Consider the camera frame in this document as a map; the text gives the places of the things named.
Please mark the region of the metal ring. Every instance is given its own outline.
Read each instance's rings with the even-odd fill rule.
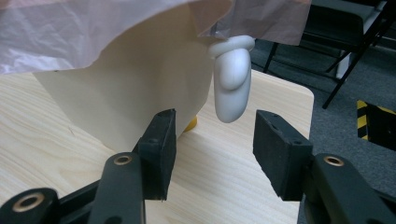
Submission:
[[[33,209],[37,207],[39,204],[41,204],[44,201],[44,199],[45,196],[41,192],[28,194],[22,197],[21,199],[19,199],[16,203],[14,203],[14,206],[12,206],[12,210],[14,210],[14,212],[19,212],[19,213],[29,211],[30,209]],[[33,201],[29,202],[28,204],[24,204],[28,200],[33,200]]]
[[[114,164],[125,165],[125,164],[128,164],[130,161],[132,161],[131,156],[119,156],[116,159],[114,159]]]
[[[323,160],[325,160],[327,163],[333,166],[343,166],[344,162],[341,161],[340,159],[332,156],[327,156]]]

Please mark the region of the gray carpet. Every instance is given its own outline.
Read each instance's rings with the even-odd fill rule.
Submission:
[[[272,43],[257,40],[250,52],[251,61],[264,65]],[[277,55],[292,62],[320,67],[329,58],[299,48],[280,45]],[[325,152],[351,161],[374,188],[396,197],[396,151],[378,146],[357,136],[358,100],[396,111],[396,51],[369,48],[344,86],[325,110],[321,106],[335,87],[331,79],[312,76],[301,70],[272,62],[270,74],[304,84],[315,95],[310,141],[314,154]],[[300,209],[298,223],[306,223]]]

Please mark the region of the white plastic object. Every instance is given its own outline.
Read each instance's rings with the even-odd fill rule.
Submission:
[[[213,73],[189,7],[165,11],[116,38],[84,69],[35,73],[77,126],[116,151],[131,151],[153,116],[177,111],[177,136],[206,102]]]
[[[231,37],[213,44],[209,55],[215,59],[214,93],[216,115],[225,123],[239,119],[248,104],[251,67],[249,51],[254,39],[248,35]]]

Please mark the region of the white curved plastic part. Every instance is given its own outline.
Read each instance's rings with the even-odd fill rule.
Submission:
[[[209,55],[215,58],[213,76],[216,115],[222,122],[239,119],[247,107],[251,80],[248,52],[253,47],[252,37],[240,35],[215,43],[209,48]]]

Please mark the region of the yellow and black striped tape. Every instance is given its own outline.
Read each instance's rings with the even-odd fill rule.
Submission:
[[[359,100],[357,102],[357,104],[358,104],[358,137],[365,139],[365,140],[369,140],[368,126],[367,126],[367,107],[368,106],[375,106],[376,108],[378,108],[384,112],[396,115],[396,112],[393,110],[389,110],[389,109],[386,109],[381,106],[370,105],[370,104],[367,104],[361,100]]]
[[[367,104],[359,100],[358,101],[358,137],[368,140],[366,108],[367,108]]]

